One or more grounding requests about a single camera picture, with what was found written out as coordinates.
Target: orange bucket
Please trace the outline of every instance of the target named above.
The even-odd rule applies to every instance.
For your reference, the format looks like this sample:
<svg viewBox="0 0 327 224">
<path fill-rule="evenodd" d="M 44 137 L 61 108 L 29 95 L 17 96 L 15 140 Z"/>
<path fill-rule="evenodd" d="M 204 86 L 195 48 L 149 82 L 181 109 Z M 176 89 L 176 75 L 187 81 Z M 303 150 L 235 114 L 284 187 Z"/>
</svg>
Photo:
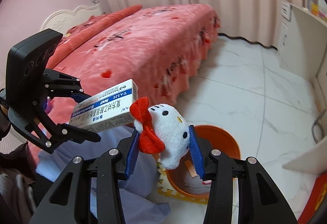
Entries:
<svg viewBox="0 0 327 224">
<path fill-rule="evenodd" d="M 198 125 L 195 126 L 195 130 L 197 131 L 197 135 L 199 137 L 208 139 L 213 148 L 219 149 L 220 151 L 226 153 L 229 157 L 234 159 L 240 159 L 240 149 L 238 147 L 235 139 L 224 129 L 221 129 L 212 125 Z M 197 179 L 191 179 L 189 172 L 187 171 L 185 161 L 191 160 L 191 155 L 188 152 L 184 157 L 181 158 L 179 166 L 173 170 L 167 170 L 167 178 L 170 184 L 174 187 L 174 189 L 180 194 L 190 197 L 190 198 L 208 198 L 210 188 L 207 186 L 207 190 L 202 188 L 199 193 L 190 189 L 189 186 L 191 184 L 185 182 L 185 177 L 188 177 L 191 181 L 198 181 L 198 186 L 202 184 L 201 179 L 197 176 Z"/>
</svg>

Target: blue stripe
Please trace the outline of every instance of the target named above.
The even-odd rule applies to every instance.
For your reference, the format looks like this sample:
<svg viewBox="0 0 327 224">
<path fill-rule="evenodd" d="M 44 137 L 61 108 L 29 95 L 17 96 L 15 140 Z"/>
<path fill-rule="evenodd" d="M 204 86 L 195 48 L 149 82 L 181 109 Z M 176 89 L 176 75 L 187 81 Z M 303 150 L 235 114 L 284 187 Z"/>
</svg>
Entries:
<svg viewBox="0 0 327 224">
<path fill-rule="evenodd" d="M 127 95 L 131 95 L 132 94 L 132 89 L 127 89 L 127 90 L 124 90 L 122 92 L 119 92 L 119 93 L 116 93 L 114 95 L 111 95 L 109 97 L 106 97 L 102 100 L 99 100 L 91 105 L 88 105 L 87 107 L 84 107 L 78 111 L 75 111 L 72 113 L 71 117 L 70 118 L 73 118 L 75 116 L 78 116 L 80 114 L 83 114 L 84 112 L 88 111 L 88 110 L 91 110 L 91 109 L 94 109 L 96 107 L 99 107 L 99 106 L 102 106 L 102 105 L 106 105 L 107 103 L 113 101 L 113 100 L 116 100 L 118 98 L 121 98 L 121 97 L 125 97 Z"/>
</svg>

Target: hello kitty plush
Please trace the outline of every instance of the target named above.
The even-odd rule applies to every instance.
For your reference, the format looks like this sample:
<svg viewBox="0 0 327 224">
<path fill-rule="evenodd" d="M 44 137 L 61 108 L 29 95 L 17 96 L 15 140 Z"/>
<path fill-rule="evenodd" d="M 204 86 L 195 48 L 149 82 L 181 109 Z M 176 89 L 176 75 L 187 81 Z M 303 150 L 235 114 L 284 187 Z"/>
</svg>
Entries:
<svg viewBox="0 0 327 224">
<path fill-rule="evenodd" d="M 148 107 L 147 97 L 130 106 L 130 112 L 136 119 L 135 128 L 140 133 L 139 150 L 147 154 L 160 153 L 164 168 L 175 169 L 189 149 L 189 124 L 170 105 Z"/>
</svg>

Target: white headboard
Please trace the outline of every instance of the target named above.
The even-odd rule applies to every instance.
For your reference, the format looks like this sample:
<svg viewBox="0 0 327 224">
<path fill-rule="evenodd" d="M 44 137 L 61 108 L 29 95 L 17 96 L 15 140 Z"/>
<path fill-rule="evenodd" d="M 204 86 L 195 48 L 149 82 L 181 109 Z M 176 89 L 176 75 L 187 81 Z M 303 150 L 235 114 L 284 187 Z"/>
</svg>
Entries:
<svg viewBox="0 0 327 224">
<path fill-rule="evenodd" d="M 73 11 L 59 10 L 44 21 L 41 31 L 51 28 L 66 36 L 68 29 L 87 21 L 90 16 L 99 16 L 101 14 L 103 14 L 103 11 L 99 3 L 94 6 L 79 6 Z"/>
</svg>

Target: metal screw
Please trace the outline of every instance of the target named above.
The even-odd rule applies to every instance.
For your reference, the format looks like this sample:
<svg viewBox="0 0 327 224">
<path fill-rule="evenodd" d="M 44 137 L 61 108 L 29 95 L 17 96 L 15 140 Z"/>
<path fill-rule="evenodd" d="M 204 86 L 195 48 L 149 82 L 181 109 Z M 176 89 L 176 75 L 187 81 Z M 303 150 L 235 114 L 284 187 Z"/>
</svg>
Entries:
<svg viewBox="0 0 327 224">
<path fill-rule="evenodd" d="M 249 158 L 247 159 L 247 161 L 248 161 L 249 163 L 251 163 L 251 164 L 255 164 L 255 163 L 257 163 L 257 160 L 256 160 L 255 158 L 253 158 L 253 157 L 249 157 Z"/>
<path fill-rule="evenodd" d="M 81 161 L 82 161 L 82 158 L 81 158 L 81 157 L 74 157 L 74 158 L 73 158 L 73 162 L 74 162 L 75 164 L 80 163 Z"/>
<path fill-rule="evenodd" d="M 218 149 L 214 149 L 211 151 L 211 154 L 213 154 L 214 156 L 219 156 L 221 154 L 221 152 Z"/>
<path fill-rule="evenodd" d="M 117 155 L 118 152 L 119 152 L 119 151 L 118 151 L 118 149 L 116 149 L 116 148 L 113 148 L 113 149 L 110 149 L 110 150 L 109 150 L 109 154 L 112 155 L 112 156 Z"/>
</svg>

